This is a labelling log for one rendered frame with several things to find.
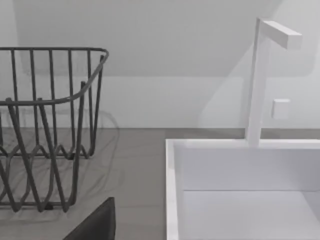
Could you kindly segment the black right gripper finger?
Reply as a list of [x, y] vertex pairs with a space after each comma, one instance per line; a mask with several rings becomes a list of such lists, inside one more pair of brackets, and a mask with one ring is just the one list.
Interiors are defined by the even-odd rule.
[[108, 197], [62, 240], [115, 240], [115, 198]]

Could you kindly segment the white sink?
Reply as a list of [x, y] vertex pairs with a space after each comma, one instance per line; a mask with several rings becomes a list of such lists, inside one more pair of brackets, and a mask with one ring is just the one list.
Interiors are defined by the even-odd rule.
[[320, 140], [167, 139], [166, 240], [320, 240]]

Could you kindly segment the tall white tap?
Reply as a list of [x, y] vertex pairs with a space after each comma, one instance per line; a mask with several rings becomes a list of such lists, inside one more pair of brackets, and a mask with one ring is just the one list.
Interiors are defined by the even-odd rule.
[[245, 129], [245, 139], [249, 147], [257, 147], [261, 140], [271, 42], [286, 50], [299, 50], [302, 47], [303, 35], [277, 21], [256, 18], [250, 73], [248, 121]]

